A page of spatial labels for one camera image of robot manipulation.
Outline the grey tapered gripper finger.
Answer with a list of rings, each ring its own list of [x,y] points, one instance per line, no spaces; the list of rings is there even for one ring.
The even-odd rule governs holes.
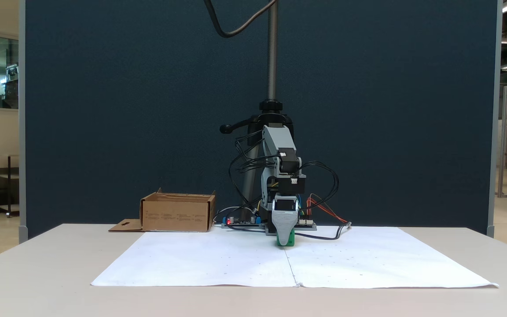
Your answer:
[[[294,227],[298,222],[298,213],[294,211],[273,211],[271,220],[276,229],[276,243],[278,246],[294,246]]]

